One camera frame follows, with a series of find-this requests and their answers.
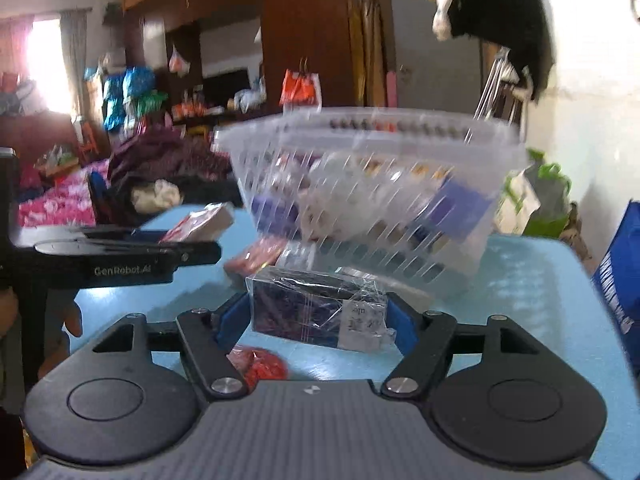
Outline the green white tote bag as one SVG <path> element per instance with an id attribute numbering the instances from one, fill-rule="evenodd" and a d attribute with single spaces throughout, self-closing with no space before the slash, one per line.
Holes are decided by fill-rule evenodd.
<path id="1" fill-rule="evenodd" d="M 504 180 L 494 230 L 504 235 L 560 237 L 570 218 L 572 182 L 544 152 L 527 150 L 529 166 Z"/>

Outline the orange white plastic bag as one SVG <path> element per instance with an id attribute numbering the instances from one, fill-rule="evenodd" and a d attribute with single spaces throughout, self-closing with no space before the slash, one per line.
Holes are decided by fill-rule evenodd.
<path id="1" fill-rule="evenodd" d="M 287 70 L 282 81 L 280 107 L 285 113 L 298 108 L 322 107 L 322 92 L 318 74 Z"/>

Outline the purple lettered box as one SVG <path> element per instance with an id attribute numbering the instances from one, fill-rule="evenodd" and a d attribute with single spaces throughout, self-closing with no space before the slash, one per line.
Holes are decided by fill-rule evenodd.
<path id="1" fill-rule="evenodd" d="M 492 200 L 454 178 L 448 178 L 428 204 L 426 221 L 454 240 L 465 240 Z"/>

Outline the dark red wooden wardrobe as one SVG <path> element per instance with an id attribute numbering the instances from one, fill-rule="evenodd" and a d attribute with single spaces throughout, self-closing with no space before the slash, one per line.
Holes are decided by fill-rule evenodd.
<path id="1" fill-rule="evenodd" d="M 357 0 L 122 0 L 126 61 L 154 70 L 175 106 L 207 77 L 256 62 L 266 107 L 280 106 L 286 72 L 318 75 L 322 103 L 361 101 L 354 66 Z"/>

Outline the pink white tissue pack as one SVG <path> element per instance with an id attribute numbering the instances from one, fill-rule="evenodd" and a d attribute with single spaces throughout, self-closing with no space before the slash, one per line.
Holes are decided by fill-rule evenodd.
<path id="1" fill-rule="evenodd" d="M 168 243 L 209 243 L 218 240 L 233 224 L 230 203 L 208 204 L 190 212 L 160 239 Z"/>

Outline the dark clothes pile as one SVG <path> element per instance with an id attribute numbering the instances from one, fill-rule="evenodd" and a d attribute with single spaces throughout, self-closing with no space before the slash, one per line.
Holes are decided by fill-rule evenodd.
<path id="1" fill-rule="evenodd" d="M 151 220 L 152 212 L 141 212 L 134 206 L 134 192 L 150 190 L 158 181 L 178 188 L 180 204 L 243 206 L 226 154 L 213 152 L 202 139 L 155 125 L 116 148 L 105 176 L 96 171 L 88 175 L 96 223 L 142 226 Z"/>

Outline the blue shopping bag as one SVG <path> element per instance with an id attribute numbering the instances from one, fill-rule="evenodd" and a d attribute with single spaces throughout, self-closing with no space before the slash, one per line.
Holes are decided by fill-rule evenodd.
<path id="1" fill-rule="evenodd" d="M 615 318 L 634 367 L 639 364 L 640 298 L 639 203 L 628 203 L 592 280 Z"/>

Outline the dark blue pack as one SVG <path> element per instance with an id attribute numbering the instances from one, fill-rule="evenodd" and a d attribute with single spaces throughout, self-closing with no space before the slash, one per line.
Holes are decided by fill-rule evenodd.
<path id="1" fill-rule="evenodd" d="M 395 342 L 385 290 L 370 278 L 266 266 L 246 286 L 257 333 L 362 353 Z"/>

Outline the red pink packet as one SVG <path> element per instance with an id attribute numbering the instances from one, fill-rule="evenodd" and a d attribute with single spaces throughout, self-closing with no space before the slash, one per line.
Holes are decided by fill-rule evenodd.
<path id="1" fill-rule="evenodd" d="M 228 274 L 246 278 L 262 270 L 265 266 L 275 264 L 287 244 L 288 242 L 284 238 L 276 236 L 261 237 L 229 259 L 224 264 L 224 270 Z"/>

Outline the black television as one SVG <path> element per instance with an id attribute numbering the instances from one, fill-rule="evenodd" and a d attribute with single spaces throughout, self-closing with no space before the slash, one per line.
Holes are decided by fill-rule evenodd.
<path id="1" fill-rule="evenodd" d="M 228 70 L 203 79 L 205 103 L 210 107 L 227 107 L 241 90 L 250 90 L 250 77 L 246 68 Z"/>

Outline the metal crutches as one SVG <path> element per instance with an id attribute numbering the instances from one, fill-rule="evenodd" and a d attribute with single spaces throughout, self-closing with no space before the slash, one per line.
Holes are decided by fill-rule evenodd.
<path id="1" fill-rule="evenodd" d="M 529 97 L 528 88 L 520 85 L 520 77 L 509 61 L 509 53 L 510 51 L 505 47 L 497 50 L 473 118 L 507 122 L 518 128 L 520 141 L 525 142 L 524 119 L 525 104 Z"/>

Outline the grey metal door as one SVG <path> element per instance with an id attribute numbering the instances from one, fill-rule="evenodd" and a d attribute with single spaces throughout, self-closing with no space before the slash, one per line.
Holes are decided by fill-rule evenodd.
<path id="1" fill-rule="evenodd" d="M 432 31 L 435 0 L 390 0 L 398 105 L 472 114 L 483 88 L 480 42 L 440 41 Z"/>

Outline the white black hanging jacket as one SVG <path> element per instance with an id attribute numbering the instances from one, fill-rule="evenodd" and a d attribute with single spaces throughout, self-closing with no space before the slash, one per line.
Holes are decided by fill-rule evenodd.
<path id="1" fill-rule="evenodd" d="M 440 41 L 472 36 L 508 49 L 532 100 L 547 87 L 552 49 L 542 0 L 436 0 L 432 29 Z"/>

